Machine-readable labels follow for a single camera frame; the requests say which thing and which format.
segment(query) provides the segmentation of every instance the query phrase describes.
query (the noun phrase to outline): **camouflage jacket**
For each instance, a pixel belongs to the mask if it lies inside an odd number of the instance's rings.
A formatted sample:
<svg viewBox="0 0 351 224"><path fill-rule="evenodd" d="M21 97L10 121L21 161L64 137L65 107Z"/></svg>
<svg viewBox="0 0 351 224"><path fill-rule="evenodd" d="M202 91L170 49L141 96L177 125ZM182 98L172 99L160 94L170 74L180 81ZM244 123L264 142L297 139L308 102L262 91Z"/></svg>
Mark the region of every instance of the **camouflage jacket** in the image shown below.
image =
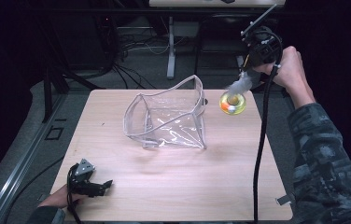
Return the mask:
<svg viewBox="0 0 351 224"><path fill-rule="evenodd" d="M351 223L351 160L343 138L319 104L288 117L297 149L294 218L301 223Z"/></svg>

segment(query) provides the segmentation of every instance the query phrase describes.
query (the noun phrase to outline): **hand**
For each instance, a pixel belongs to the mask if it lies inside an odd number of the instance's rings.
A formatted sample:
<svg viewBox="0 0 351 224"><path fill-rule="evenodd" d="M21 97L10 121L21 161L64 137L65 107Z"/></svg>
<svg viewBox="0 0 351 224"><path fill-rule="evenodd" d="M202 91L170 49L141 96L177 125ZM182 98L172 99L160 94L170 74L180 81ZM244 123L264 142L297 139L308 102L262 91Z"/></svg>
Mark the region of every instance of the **hand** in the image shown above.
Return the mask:
<svg viewBox="0 0 351 224"><path fill-rule="evenodd" d="M306 80L301 54L294 47L288 47L283 50L280 64L281 67L277 70L274 82L286 88L295 108L314 103L316 100ZM254 70L269 75L273 65L273 63L263 64L255 67Z"/></svg>
<svg viewBox="0 0 351 224"><path fill-rule="evenodd" d="M65 208L68 205L67 202L67 185L62 186L56 192L51 194L47 199L38 205L40 206L54 206L58 208ZM72 194L73 201L81 202L82 199L87 198L87 195Z"/></svg>

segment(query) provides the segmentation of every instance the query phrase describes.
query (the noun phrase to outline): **finger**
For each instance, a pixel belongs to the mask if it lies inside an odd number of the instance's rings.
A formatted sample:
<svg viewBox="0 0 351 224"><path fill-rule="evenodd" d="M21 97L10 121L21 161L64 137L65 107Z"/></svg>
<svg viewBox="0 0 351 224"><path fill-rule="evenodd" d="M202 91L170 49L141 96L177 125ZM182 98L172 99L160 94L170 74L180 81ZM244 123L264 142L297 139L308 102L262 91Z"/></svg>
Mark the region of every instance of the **finger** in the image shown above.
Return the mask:
<svg viewBox="0 0 351 224"><path fill-rule="evenodd" d="M85 198L88 198L88 195L73 194L73 200L74 200L74 201L76 201L76 200L82 200L82 199L85 199Z"/></svg>
<svg viewBox="0 0 351 224"><path fill-rule="evenodd" d="M77 204L83 204L83 199L78 199Z"/></svg>
<svg viewBox="0 0 351 224"><path fill-rule="evenodd" d="M303 62L303 60L302 60L301 53L300 53L299 51L297 51L297 54L298 54L298 59L299 59L299 61L302 63L302 62Z"/></svg>
<svg viewBox="0 0 351 224"><path fill-rule="evenodd" d="M274 66L274 63L266 63L257 67L253 67L253 69L257 72L262 72L267 75L271 74L272 67Z"/></svg>

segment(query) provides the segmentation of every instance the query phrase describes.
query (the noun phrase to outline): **black cable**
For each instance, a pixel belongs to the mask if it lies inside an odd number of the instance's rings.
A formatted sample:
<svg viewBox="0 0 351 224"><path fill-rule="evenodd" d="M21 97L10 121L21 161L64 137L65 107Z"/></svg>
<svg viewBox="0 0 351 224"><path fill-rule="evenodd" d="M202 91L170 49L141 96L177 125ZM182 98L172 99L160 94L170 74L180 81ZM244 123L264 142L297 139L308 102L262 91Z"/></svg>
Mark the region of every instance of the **black cable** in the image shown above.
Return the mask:
<svg viewBox="0 0 351 224"><path fill-rule="evenodd" d="M89 75L78 75L79 77L83 77L85 79L90 79L94 77L102 77L103 75L107 74L108 72L111 71L111 67L105 67L103 69L100 69L94 74L89 74Z"/></svg>
<svg viewBox="0 0 351 224"><path fill-rule="evenodd" d="M73 214L74 219L76 220L76 223L81 224L82 221L80 220L79 215L77 214L77 211L76 211L76 208L75 208L75 205L73 202L73 195L71 193L73 191L71 189L71 187L73 186L71 184L71 175L78 168L78 166L79 166L79 164L75 164L68 171L68 175L67 175L67 203L68 203L68 206L67 206L67 209L68 209L68 211L71 212L71 214Z"/></svg>
<svg viewBox="0 0 351 224"><path fill-rule="evenodd" d="M118 67L117 67L117 64L116 64L116 63L114 63L114 69L115 69L115 71L120 75L120 77L121 77L122 80L123 80L123 83L125 84L126 90L128 90L128 89L129 89L129 86L127 85L127 81L126 81L126 79L123 77L123 75L120 73L120 71L118 70Z"/></svg>
<svg viewBox="0 0 351 224"><path fill-rule="evenodd" d="M58 163L59 161L62 161L64 159L64 156L60 157L57 161L55 161L54 163L52 163L51 165L47 166L47 168L45 168L44 170L42 170L41 172L39 172L33 179L31 179L22 189L21 191L16 195L16 197L13 199L12 203L10 204L6 216L4 218L4 223L7 224L7 219L9 217L10 211L12 210L13 205L15 204L15 202L19 199L19 197L21 196L21 194L37 179L39 178L42 174L44 174L49 168L51 168L52 166L54 166L56 163Z"/></svg>
<svg viewBox="0 0 351 224"><path fill-rule="evenodd" d="M137 87L141 87L141 88L145 89L145 87L142 86L141 83L139 83L137 80L135 80L135 79L134 79L128 72L126 72L123 68L121 68L121 67L118 66L118 65L117 65L117 67L118 67L118 69L119 69L120 71L122 71L122 72L123 72L124 74L126 74L129 78L131 78L132 81L133 81L135 84L137 84Z"/></svg>
<svg viewBox="0 0 351 224"><path fill-rule="evenodd" d="M265 84L265 89L263 92L263 112L262 112L262 123L260 126L260 145L258 147L258 152L257 152L257 160L255 163L255 169L254 169L254 179L253 179L253 193L254 193L254 223L258 223L258 177L260 174L260 160L262 158L262 151L263 151L263 145L265 141L265 135L266 135L266 127L267 127L267 119L268 119L268 107L269 107L269 92L270 88L272 86L272 82L274 80L274 77L277 75L277 70L279 68L279 64L281 62L281 59L283 57L283 47L280 38L275 35L272 32L269 31L261 31L261 32L256 32L256 34L268 34L273 36L279 43L279 52L278 52L278 57L274 63L274 67L271 71L271 74L269 75L269 79L267 83Z"/></svg>
<svg viewBox="0 0 351 224"><path fill-rule="evenodd" d="M124 67L124 66L121 66L119 65L119 67L123 68L124 70L127 70L127 71L130 71L132 73L135 73L136 75L138 75L140 77L140 79L144 79L146 81L146 83L151 86L153 89L157 89L154 85L152 85L145 77L141 76L137 71L131 69L131 68L127 68L127 67Z"/></svg>

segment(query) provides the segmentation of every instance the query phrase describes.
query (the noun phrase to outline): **transparent plastic bag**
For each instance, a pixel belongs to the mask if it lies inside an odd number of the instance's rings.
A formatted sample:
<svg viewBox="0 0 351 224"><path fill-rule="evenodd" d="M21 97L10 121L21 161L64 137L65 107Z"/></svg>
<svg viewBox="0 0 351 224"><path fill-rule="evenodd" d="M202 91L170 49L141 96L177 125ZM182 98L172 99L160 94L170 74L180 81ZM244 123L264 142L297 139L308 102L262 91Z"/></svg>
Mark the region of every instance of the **transparent plastic bag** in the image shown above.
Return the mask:
<svg viewBox="0 0 351 224"><path fill-rule="evenodd" d="M194 89L180 89L194 81ZM202 81L191 76L155 94L139 93L127 108L123 131L143 147L199 147L204 140Z"/></svg>

